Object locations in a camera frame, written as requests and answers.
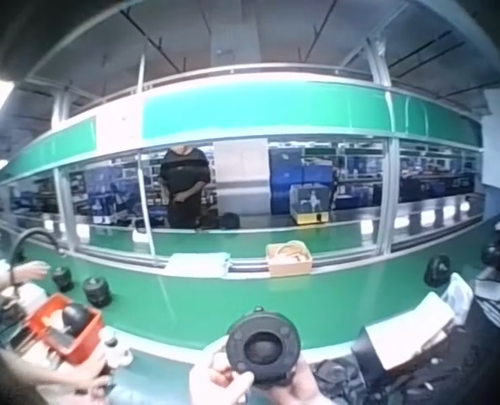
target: white bottle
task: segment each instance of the white bottle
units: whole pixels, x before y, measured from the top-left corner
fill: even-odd
[[[119,341],[112,329],[104,327],[99,331],[99,340],[104,346],[105,358],[109,367],[112,369],[126,367],[132,362],[133,355],[130,348]]]

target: black t-shirt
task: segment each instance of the black t-shirt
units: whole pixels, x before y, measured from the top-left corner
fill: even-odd
[[[169,191],[169,200],[175,194],[191,189],[198,181],[210,182],[210,169],[205,154],[194,148],[189,154],[177,154],[169,150],[162,159],[159,176]],[[185,203],[198,201],[201,193],[196,192]]]

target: red basket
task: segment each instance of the red basket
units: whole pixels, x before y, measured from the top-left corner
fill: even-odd
[[[72,301],[62,294],[54,294],[34,314],[27,317],[25,324],[30,330],[50,348],[55,349],[63,359],[72,365],[83,363],[96,349],[99,344],[99,331],[104,327],[101,320],[101,311],[87,307],[93,314],[92,320],[84,328],[79,336],[75,338],[72,346],[64,348],[58,345],[47,335],[47,327],[42,321],[44,317],[50,317],[56,310],[63,310]]]

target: black speaker part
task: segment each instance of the black speaker part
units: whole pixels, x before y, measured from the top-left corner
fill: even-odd
[[[68,334],[74,338],[78,337],[92,320],[93,315],[84,305],[72,302],[62,310],[62,321],[68,327]]]
[[[500,272],[500,233],[495,234],[484,245],[480,259],[485,266]]]
[[[251,371],[255,385],[287,386],[300,357],[300,336],[285,316],[257,308],[229,328],[225,351],[233,370]]]
[[[107,280],[103,277],[89,277],[83,281],[83,292],[90,304],[103,308],[112,301]]]
[[[68,267],[57,267],[53,271],[51,279],[62,293],[73,289],[72,272]]]
[[[451,276],[450,258],[445,255],[432,256],[427,262],[424,283],[432,289],[438,289],[449,283]]]

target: sleeve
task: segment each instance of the sleeve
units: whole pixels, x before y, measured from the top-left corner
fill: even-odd
[[[199,181],[210,183],[210,166],[208,164],[207,156],[199,149],[200,165],[199,165]]]

